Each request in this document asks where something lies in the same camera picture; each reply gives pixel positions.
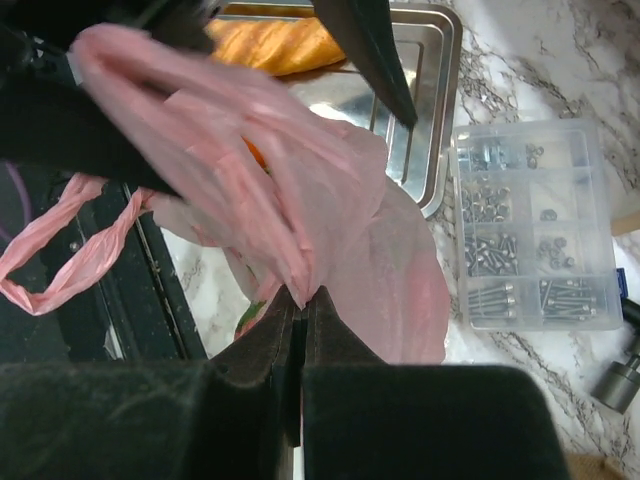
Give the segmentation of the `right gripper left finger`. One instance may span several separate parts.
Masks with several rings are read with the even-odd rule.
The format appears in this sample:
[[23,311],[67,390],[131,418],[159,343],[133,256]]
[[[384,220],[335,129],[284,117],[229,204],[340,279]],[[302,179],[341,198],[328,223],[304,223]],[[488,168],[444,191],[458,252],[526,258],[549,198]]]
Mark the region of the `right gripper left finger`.
[[281,288],[209,361],[3,365],[2,477],[291,478],[274,367],[295,309]]

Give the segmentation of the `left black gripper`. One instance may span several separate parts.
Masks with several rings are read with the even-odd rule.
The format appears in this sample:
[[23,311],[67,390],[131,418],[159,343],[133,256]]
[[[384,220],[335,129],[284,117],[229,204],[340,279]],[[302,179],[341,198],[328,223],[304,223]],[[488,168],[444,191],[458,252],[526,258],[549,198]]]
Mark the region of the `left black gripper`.
[[67,49],[86,28],[113,23],[209,53],[205,27],[224,8],[217,0],[3,1],[1,157],[177,196],[81,88],[68,55],[50,46]]

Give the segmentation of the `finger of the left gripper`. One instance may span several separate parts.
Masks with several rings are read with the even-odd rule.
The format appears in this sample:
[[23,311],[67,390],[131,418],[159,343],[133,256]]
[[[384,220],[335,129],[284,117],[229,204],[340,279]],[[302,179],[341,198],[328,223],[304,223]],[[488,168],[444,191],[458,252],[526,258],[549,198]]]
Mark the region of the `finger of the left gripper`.
[[396,49],[387,0],[312,0],[316,17],[403,126],[418,115]]

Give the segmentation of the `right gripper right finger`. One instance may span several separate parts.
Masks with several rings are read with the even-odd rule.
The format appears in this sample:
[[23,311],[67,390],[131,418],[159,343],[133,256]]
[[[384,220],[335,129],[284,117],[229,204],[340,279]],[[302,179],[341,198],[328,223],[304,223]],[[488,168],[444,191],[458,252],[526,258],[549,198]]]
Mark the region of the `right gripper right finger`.
[[546,400],[524,371],[389,365],[307,304],[302,448],[308,479],[565,479]]

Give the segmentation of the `pink plastic grocery bag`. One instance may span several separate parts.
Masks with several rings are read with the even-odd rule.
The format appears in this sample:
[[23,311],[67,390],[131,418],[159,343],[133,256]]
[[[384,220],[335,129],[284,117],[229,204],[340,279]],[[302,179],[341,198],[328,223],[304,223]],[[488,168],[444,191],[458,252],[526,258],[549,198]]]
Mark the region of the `pink plastic grocery bag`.
[[326,288],[382,360],[444,359],[448,289],[419,207],[386,175],[383,138],[313,113],[260,71],[181,53],[139,30],[96,25],[71,51],[83,90],[178,195],[137,189],[111,226],[32,293],[11,272],[101,194],[105,179],[75,174],[2,254],[9,301],[32,315],[57,309],[105,275],[136,219],[151,213],[174,234],[222,249],[259,310],[281,287],[299,306]]

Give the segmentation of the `brown burlap tote bag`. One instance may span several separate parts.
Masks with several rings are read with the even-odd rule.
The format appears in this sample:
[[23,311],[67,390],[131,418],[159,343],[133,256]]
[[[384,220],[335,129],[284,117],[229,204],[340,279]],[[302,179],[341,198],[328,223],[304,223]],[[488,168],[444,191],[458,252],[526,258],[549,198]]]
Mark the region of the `brown burlap tote bag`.
[[627,480],[620,462],[609,456],[566,453],[572,480]]

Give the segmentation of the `metal baking tray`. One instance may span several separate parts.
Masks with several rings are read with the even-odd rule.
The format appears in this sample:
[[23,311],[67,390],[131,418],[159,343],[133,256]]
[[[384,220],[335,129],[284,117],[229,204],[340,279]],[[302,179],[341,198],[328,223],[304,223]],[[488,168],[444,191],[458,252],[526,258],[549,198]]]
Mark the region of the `metal baking tray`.
[[396,48],[418,113],[413,130],[401,126],[349,62],[284,77],[318,115],[349,121],[383,137],[386,174],[417,203],[424,217],[440,207],[448,168],[463,27],[450,8],[394,3]]

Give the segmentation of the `toy baguette bread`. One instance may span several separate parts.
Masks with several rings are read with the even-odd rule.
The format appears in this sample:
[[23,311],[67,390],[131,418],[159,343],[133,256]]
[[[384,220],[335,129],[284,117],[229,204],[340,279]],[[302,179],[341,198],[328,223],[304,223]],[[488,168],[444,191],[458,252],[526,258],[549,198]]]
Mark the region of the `toy baguette bread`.
[[283,77],[342,62],[346,54],[316,18],[284,20],[213,20],[206,32],[224,64],[262,70]]

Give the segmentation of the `toy orange fruit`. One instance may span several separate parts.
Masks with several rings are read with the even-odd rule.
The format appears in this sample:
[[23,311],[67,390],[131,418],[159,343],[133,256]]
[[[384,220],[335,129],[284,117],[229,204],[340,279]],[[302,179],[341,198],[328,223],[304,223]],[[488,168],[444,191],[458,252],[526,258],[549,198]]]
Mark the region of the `toy orange fruit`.
[[243,138],[244,143],[246,144],[247,148],[249,149],[251,155],[253,156],[253,158],[256,160],[256,162],[261,166],[261,168],[269,173],[269,167],[267,162],[265,161],[262,153],[259,151],[259,149],[253,144],[251,143],[249,140],[247,140],[246,138]]

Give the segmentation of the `clear plastic screw box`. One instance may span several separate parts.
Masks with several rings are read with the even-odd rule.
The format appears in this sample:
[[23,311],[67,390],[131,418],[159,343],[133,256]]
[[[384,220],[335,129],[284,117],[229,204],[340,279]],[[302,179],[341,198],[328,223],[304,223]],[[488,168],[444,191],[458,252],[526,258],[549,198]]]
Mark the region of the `clear plastic screw box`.
[[592,122],[462,126],[450,163],[459,304],[471,327],[621,325],[605,164]]

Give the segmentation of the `black pipe tee fitting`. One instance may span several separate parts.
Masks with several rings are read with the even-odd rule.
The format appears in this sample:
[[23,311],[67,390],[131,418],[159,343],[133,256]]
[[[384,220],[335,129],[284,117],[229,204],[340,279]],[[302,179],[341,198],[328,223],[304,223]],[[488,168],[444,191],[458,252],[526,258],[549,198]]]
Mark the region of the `black pipe tee fitting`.
[[621,300],[623,319],[634,330],[633,340],[625,350],[625,363],[613,361],[594,386],[591,395],[603,405],[624,414],[639,391],[639,305]]

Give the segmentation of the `wooden step shelf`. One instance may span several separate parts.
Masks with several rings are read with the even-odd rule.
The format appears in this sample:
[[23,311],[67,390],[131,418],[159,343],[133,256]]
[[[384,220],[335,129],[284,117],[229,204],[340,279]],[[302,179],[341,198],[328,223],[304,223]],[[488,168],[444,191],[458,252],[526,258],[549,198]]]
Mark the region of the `wooden step shelf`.
[[640,212],[634,212],[611,221],[611,233],[614,237],[625,235],[640,229]]

